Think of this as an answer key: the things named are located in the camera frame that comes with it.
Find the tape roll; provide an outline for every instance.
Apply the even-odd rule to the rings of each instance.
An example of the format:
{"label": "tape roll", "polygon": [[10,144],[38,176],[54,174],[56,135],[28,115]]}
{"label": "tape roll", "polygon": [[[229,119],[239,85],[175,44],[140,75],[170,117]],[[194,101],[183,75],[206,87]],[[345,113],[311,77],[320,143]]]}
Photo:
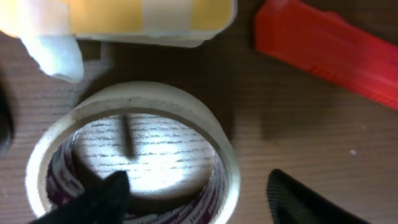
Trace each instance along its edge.
{"label": "tape roll", "polygon": [[238,202],[241,181],[232,145],[217,119],[201,101],[178,88],[152,82],[122,83],[105,88],[47,130],[30,155],[26,169],[25,187],[36,216],[40,217],[52,208],[46,191],[46,176],[53,154],[65,140],[92,121],[129,113],[161,115],[193,128],[212,145],[220,159],[218,171],[215,165],[215,174],[220,175],[213,178],[214,181],[210,179],[196,202],[179,211],[169,211],[162,218],[156,215],[155,221],[148,216],[138,223],[226,223]]}

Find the red plastic handle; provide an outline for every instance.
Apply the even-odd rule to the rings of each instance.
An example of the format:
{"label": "red plastic handle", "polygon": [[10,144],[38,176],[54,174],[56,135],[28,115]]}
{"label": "red plastic handle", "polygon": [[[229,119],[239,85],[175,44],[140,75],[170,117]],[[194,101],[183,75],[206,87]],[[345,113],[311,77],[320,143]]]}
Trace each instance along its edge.
{"label": "red plastic handle", "polygon": [[398,110],[398,47],[298,0],[268,0],[256,50]]}

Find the black object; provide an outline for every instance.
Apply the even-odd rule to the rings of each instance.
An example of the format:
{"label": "black object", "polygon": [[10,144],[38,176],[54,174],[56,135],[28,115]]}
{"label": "black object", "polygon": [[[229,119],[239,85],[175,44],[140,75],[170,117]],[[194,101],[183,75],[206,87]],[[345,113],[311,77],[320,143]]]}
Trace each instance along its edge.
{"label": "black object", "polygon": [[12,139],[12,119],[4,92],[0,90],[0,154],[8,151]]}
{"label": "black object", "polygon": [[33,221],[32,224],[122,224],[129,208],[126,171],[117,171],[96,189]]}
{"label": "black object", "polygon": [[275,224],[368,223],[279,169],[274,169],[269,175],[267,196]]}

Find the table top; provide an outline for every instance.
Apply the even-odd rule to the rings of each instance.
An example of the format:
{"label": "table top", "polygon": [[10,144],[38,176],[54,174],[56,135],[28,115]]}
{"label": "table top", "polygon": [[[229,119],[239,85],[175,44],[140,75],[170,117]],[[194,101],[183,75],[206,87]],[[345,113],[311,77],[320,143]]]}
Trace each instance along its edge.
{"label": "table top", "polygon": [[[254,51],[262,2],[239,1],[233,25],[195,49],[80,41],[85,78],[77,85],[45,76],[20,40],[1,34],[0,84],[15,136],[0,157],[0,223],[34,219],[25,166],[44,131],[87,96],[134,80],[181,88],[219,119],[242,174],[229,223],[272,223],[266,183],[275,168],[369,222],[396,223],[398,112]],[[305,2],[398,44],[396,0]]]}

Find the yellow and white object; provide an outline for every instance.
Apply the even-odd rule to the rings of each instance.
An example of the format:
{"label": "yellow and white object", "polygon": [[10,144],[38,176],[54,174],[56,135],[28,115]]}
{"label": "yellow and white object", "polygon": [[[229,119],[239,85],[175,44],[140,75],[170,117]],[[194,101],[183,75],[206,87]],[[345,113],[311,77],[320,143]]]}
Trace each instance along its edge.
{"label": "yellow and white object", "polygon": [[0,0],[0,30],[21,38],[45,73],[79,82],[75,38],[196,47],[232,23],[236,1]]}

